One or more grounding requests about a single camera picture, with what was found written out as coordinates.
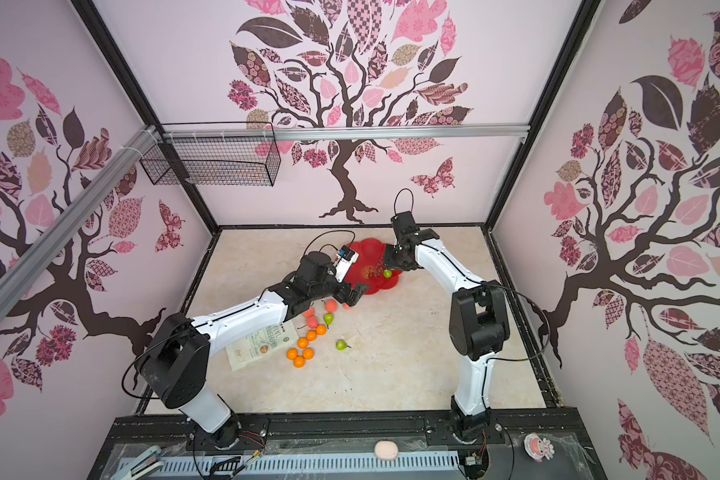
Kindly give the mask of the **red flower-shaped fruit bowl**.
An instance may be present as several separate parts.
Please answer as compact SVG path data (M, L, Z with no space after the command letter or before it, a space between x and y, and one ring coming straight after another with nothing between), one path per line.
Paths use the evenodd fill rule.
M395 288L402 272L391 270L384 263L386 244L376 238L353 242L350 248L357 253L357 260L345 276L353 287L363 284L368 287L366 295Z

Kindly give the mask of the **purple fake grape bunch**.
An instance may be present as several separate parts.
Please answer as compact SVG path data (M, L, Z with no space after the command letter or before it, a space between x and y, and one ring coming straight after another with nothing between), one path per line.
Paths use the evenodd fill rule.
M369 263L362 268L361 275L364 280L378 282L385 280L383 277L383 271L385 269L382 262Z

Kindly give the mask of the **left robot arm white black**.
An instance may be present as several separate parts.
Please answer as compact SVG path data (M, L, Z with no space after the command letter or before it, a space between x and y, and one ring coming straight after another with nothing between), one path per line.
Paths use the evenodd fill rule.
M345 280L358 258L348 245L335 258L311 251L301 257L295 271L249 301L194 318L182 313L169 316L135 359L136 373L165 407L187 416L214 447L234 446L242 426L207 383L210 358L250 334L303 314L318 300L356 305L369 290L365 284L354 287Z

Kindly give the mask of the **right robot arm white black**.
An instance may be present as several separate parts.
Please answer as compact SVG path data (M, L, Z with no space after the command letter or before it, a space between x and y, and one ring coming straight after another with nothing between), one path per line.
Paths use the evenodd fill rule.
M475 275L439 239L387 245L383 261L392 270L427 271L450 296L448 334L461 355L450 417L457 438L467 441L478 436L492 423L489 384L510 337L502 286Z

